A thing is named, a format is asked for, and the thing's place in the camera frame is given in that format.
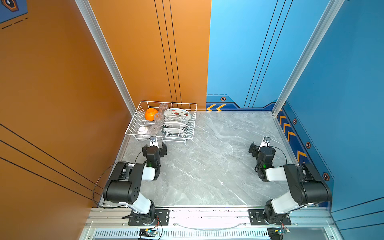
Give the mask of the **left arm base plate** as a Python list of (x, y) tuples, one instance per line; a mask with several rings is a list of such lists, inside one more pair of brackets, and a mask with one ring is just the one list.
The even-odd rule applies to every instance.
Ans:
[(129, 226), (155, 226), (159, 223), (161, 226), (168, 226), (170, 220), (169, 209), (155, 209), (149, 214), (142, 215), (131, 211), (128, 225)]

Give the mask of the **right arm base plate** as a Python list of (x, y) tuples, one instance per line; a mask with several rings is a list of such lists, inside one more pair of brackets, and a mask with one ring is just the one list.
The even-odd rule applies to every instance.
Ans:
[(292, 224), (288, 214), (276, 214), (275, 212), (266, 212), (262, 209), (248, 210), (250, 223), (252, 226), (262, 225), (280, 225), (290, 226)]

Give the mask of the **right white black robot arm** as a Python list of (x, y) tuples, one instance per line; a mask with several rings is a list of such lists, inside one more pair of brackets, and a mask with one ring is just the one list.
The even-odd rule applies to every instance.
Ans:
[(318, 170), (308, 163), (273, 166), (276, 150), (264, 140), (259, 146), (251, 143), (249, 153), (256, 158), (255, 172), (263, 182), (286, 182), (289, 191), (268, 200), (259, 217), (269, 225), (281, 224), (289, 214), (302, 207), (329, 202), (331, 189)]

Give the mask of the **green rimmed white plate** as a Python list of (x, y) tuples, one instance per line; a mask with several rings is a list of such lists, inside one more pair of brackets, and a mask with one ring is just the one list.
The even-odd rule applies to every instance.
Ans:
[(161, 128), (161, 133), (171, 136), (186, 136), (187, 132), (179, 128)]

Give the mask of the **white plate red pattern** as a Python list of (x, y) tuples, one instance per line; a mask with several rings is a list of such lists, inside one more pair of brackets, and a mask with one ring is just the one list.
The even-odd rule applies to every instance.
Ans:
[(192, 114), (186, 110), (179, 108), (170, 108), (164, 111), (165, 117), (180, 117), (189, 121), (192, 118)]

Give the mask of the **white wire dish rack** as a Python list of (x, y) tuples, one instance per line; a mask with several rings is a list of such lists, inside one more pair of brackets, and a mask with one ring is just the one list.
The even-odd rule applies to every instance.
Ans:
[(195, 135), (198, 105), (141, 101), (125, 135), (137, 141), (146, 141), (155, 136), (158, 141), (182, 142)]

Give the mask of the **white plate flower outline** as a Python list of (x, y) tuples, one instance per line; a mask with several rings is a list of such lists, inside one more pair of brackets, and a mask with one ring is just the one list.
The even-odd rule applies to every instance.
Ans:
[(167, 128), (186, 129), (189, 127), (188, 123), (189, 121), (180, 117), (165, 117), (162, 126), (165, 126)]

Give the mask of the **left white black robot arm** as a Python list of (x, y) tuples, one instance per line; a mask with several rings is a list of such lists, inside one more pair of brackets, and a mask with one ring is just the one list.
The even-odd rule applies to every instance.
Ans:
[(112, 171), (103, 191), (106, 201), (131, 209), (122, 217), (132, 225), (151, 225), (157, 222), (155, 204), (141, 194), (143, 181), (156, 181), (161, 173), (161, 158), (167, 155), (167, 145), (144, 146), (144, 163), (119, 162)]

